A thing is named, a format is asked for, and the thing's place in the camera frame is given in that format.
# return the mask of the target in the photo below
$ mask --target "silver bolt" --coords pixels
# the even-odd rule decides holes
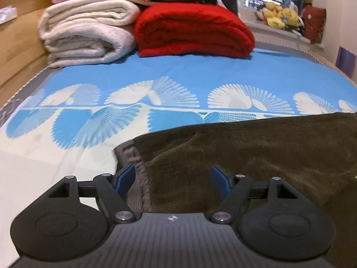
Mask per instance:
[[[213,218],[219,222],[226,222],[231,219],[231,215],[225,211],[219,211],[213,215]]]
[[[133,214],[131,212],[127,211],[127,210],[122,210],[122,211],[117,212],[115,214],[115,217],[118,220],[128,221],[133,217]]]

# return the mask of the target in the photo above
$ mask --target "wall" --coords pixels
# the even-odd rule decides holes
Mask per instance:
[[[324,57],[335,64],[340,46],[357,54],[357,0],[313,0],[316,7],[327,9],[327,23],[322,43]],[[357,82],[357,66],[352,79]]]

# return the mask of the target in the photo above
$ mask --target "mattress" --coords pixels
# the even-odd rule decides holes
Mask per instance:
[[[357,112],[357,88],[340,73],[307,53],[267,48],[248,59],[132,53],[40,73],[0,128],[0,267],[17,257],[13,218],[65,175],[115,172],[112,150],[124,141],[192,124]]]

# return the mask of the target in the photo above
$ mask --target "red blanket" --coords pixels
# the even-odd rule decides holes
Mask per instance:
[[[185,53],[247,57],[255,46],[250,29],[231,11],[189,3],[147,8],[135,25],[139,56]]]

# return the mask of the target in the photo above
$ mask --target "wooden headboard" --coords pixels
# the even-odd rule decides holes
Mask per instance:
[[[51,0],[0,0],[17,7],[17,18],[0,25],[0,108],[47,65],[37,24]]]

